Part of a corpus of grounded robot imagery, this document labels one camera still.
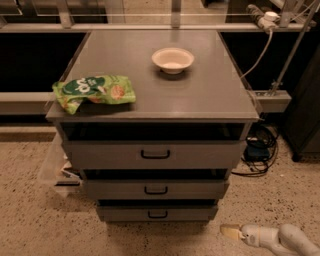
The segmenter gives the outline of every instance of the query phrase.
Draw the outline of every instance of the drawer handle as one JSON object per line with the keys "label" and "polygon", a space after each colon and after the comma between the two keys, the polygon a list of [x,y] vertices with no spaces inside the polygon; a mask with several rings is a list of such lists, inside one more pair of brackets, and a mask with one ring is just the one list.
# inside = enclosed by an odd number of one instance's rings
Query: drawer handle
{"label": "drawer handle", "polygon": [[144,193],[147,195],[164,195],[168,193],[168,187],[166,186],[163,191],[148,191],[148,188],[144,187]]}
{"label": "drawer handle", "polygon": [[144,150],[141,150],[141,157],[144,159],[168,159],[170,157],[170,150],[167,150],[167,153],[165,155],[146,155],[146,153],[144,152]]}
{"label": "drawer handle", "polygon": [[149,219],[165,219],[168,217],[168,211],[165,211],[163,214],[152,214],[148,211],[148,217]]}

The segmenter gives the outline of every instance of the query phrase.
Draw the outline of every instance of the terrazzo floor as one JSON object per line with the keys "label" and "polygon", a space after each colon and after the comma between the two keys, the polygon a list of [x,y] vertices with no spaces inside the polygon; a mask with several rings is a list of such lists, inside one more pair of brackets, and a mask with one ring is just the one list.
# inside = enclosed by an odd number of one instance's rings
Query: terrazzo floor
{"label": "terrazzo floor", "polygon": [[[53,127],[0,127],[0,255],[268,256],[222,236],[223,223],[291,223],[320,244],[320,161],[291,161],[285,141],[261,178],[230,176],[214,220],[105,223],[83,194],[62,197],[37,180]],[[239,164],[237,171],[247,171]]]}

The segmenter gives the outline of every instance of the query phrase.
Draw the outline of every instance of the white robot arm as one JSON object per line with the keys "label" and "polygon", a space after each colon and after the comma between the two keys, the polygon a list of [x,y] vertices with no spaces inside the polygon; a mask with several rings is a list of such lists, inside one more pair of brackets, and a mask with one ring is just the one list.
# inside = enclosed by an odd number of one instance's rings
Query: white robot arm
{"label": "white robot arm", "polygon": [[276,256],[320,256],[320,248],[301,229],[291,224],[283,224],[279,229],[256,224],[224,224],[220,230],[230,238],[241,239],[249,246],[266,248]]}

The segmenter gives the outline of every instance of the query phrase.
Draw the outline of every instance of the green snack bag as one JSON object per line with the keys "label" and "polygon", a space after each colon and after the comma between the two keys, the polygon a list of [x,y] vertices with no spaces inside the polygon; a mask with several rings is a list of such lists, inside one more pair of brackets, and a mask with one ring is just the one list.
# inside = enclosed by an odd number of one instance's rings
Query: green snack bag
{"label": "green snack bag", "polygon": [[95,76],[56,82],[52,89],[60,105],[69,113],[76,113],[86,100],[102,104],[122,104],[136,101],[131,82],[126,76]]}

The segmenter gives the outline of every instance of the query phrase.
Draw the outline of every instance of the white cable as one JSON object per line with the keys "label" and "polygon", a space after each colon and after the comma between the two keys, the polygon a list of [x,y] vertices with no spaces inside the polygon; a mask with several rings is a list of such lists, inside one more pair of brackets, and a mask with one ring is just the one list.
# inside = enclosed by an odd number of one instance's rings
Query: white cable
{"label": "white cable", "polygon": [[302,16],[307,10],[309,10],[312,5],[314,5],[314,3],[316,2],[316,0],[314,0],[306,9],[304,9],[301,13],[299,13],[297,16],[295,16],[294,18],[291,19],[291,21],[296,20],[297,18],[299,18],[300,16]]}
{"label": "white cable", "polygon": [[248,75],[252,70],[255,69],[255,67],[259,64],[260,60],[262,59],[263,55],[265,54],[265,52],[267,51],[270,43],[271,43],[271,40],[272,40],[272,36],[273,36],[273,30],[270,29],[269,30],[269,39],[268,39],[268,42],[266,43],[266,46],[264,47],[262,53],[260,54],[259,58],[257,59],[256,63],[252,66],[252,68],[250,68],[246,73],[244,73],[242,76],[240,76],[240,79],[245,77],[246,75]]}

